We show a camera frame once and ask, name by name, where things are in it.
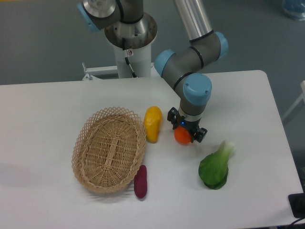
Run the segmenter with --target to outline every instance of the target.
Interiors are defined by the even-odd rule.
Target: orange fruit
[[[175,129],[175,139],[177,142],[179,142],[180,144],[188,144],[191,142],[192,137],[190,136],[189,132],[183,128],[182,126],[178,126]]]

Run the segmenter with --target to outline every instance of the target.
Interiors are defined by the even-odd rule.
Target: gray robot arm segment
[[[83,0],[77,7],[91,31],[118,21],[136,23],[143,17],[143,0]]]

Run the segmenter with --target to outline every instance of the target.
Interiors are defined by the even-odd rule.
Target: white table
[[[240,229],[295,220],[287,196],[302,192],[268,79],[262,71],[208,74],[212,97],[202,143],[179,145],[168,110],[180,99],[163,79],[0,86],[1,229]],[[133,186],[108,197],[83,188],[71,156],[96,111],[110,106],[163,111],[157,144],[147,144],[148,194]],[[200,161],[224,139],[236,143],[226,185],[209,190]]]

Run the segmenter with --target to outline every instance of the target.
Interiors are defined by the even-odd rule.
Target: black object
[[[174,107],[168,112],[167,121],[172,123],[173,130],[176,129],[178,126],[182,126],[183,128],[185,128],[192,138],[192,143],[194,142],[194,140],[196,140],[197,142],[201,142],[204,139],[206,133],[208,132],[206,129],[199,127],[200,119],[195,122],[186,121],[185,117],[180,116],[179,112]]]
[[[305,218],[305,194],[291,194],[288,199],[294,217]]]

